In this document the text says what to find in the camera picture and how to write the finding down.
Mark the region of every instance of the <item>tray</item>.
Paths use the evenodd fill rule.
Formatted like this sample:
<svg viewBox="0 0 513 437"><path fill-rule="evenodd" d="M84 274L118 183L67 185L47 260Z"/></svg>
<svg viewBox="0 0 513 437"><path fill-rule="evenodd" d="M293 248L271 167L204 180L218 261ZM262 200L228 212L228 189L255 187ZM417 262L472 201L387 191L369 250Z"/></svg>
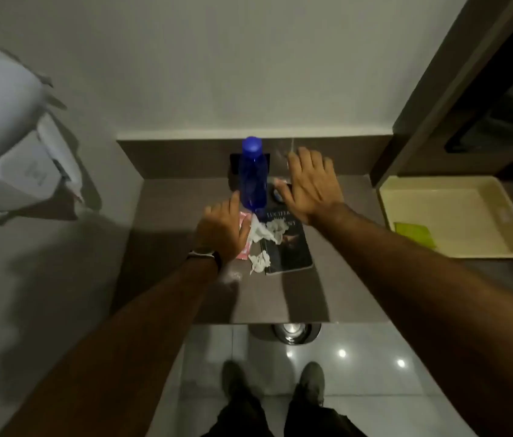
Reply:
<svg viewBox="0 0 513 437"><path fill-rule="evenodd" d="M379 194L392 231L423 225L449 257L513 258L513 203L493 176L391 176Z"/></svg>

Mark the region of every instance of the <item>pants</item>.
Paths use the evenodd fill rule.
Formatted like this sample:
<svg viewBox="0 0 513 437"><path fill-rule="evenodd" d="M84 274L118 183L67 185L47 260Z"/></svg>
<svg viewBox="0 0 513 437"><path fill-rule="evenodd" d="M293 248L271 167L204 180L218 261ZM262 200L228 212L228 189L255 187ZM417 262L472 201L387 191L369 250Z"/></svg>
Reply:
<svg viewBox="0 0 513 437"><path fill-rule="evenodd" d="M284 437L365 437L345 415L294 396L285 421ZM204 437L273 437L265 411L248 390L239 392L218 415L218 420Z"/></svg>

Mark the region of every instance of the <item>sneaker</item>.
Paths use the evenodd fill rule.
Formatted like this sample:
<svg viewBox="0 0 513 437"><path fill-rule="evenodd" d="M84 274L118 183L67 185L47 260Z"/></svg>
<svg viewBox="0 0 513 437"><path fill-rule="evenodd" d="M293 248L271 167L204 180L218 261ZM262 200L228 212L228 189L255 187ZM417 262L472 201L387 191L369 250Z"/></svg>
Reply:
<svg viewBox="0 0 513 437"><path fill-rule="evenodd" d="M309 362L299 378L293 397L301 396L307 402L323 406L325 391L324 370L317 362Z"/></svg>
<svg viewBox="0 0 513 437"><path fill-rule="evenodd" d="M237 362L227 360L222 366L222 390L230 401L239 392L248 390L246 376Z"/></svg>

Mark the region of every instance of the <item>paper towel dispenser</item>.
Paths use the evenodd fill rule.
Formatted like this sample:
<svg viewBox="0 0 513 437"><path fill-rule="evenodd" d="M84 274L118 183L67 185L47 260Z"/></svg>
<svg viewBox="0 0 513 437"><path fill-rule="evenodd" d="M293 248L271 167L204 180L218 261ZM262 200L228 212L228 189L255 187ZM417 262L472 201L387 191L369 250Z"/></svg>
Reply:
<svg viewBox="0 0 513 437"><path fill-rule="evenodd" d="M82 200L82 176L46 109L41 80L0 52L0 212L50 198L63 183Z"/></svg>

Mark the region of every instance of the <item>blue bottle cap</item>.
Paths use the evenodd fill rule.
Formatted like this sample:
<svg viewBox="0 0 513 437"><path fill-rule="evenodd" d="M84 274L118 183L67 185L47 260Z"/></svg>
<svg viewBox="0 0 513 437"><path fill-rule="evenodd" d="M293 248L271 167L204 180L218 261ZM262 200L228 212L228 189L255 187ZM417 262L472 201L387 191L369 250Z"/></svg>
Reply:
<svg viewBox="0 0 513 437"><path fill-rule="evenodd" d="M262 140L256 136L249 136L243 141L243 155L257 158L262 155Z"/></svg>

